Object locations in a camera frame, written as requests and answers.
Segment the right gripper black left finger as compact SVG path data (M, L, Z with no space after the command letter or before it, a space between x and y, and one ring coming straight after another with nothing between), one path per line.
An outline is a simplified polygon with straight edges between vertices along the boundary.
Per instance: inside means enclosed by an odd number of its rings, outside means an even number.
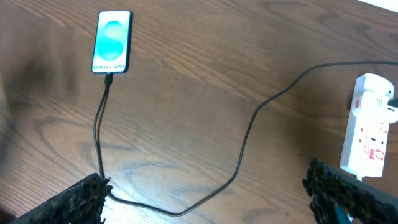
M110 180L92 173L12 221L13 224L104 224L102 212L113 188Z

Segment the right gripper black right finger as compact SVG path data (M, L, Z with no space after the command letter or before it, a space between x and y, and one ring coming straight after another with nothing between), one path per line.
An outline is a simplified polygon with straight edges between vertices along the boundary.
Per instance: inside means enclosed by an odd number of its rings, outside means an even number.
M309 208L317 224L397 224L397 197L389 195L334 167L313 159L302 181L311 198Z

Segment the Samsung Galaxy smartphone blue screen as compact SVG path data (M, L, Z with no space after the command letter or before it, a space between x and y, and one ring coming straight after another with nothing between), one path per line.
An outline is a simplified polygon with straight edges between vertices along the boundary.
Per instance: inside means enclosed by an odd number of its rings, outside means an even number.
M126 73L129 69L133 12L101 11L98 14L91 71Z

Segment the white USB charger plug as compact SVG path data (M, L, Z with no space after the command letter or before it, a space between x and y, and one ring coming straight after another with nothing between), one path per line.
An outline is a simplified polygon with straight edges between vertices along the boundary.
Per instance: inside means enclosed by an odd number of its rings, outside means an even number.
M357 118L397 121L397 106L389 105L394 96L393 84L376 74L365 73L356 79L351 112Z

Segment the white power strip red switches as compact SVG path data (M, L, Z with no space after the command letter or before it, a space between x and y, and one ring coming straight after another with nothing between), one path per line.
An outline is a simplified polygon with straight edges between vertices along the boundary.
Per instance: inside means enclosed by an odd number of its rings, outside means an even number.
M397 108L388 101L368 90L353 98L340 168L358 179L383 175L389 125L397 122Z

